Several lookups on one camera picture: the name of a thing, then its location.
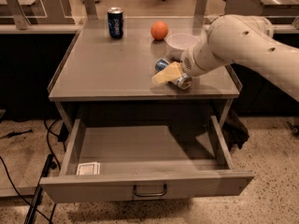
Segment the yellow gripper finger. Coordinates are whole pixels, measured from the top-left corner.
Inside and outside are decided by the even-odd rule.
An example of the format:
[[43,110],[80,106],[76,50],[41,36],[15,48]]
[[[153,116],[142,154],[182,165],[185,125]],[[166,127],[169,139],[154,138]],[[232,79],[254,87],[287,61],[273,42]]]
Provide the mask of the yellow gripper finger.
[[174,81],[183,75],[182,68],[177,62],[170,64],[157,63],[155,69],[157,73],[152,77],[152,82],[154,84],[164,84]]

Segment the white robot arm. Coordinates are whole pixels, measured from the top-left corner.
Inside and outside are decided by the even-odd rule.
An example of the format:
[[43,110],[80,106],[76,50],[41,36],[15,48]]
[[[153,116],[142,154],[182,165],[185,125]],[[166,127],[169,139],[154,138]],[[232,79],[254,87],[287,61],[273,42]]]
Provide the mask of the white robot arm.
[[258,73],[299,101],[299,49],[273,38],[273,25],[263,17],[224,15],[214,20],[198,42],[152,77],[155,84],[183,76],[198,77],[236,63]]

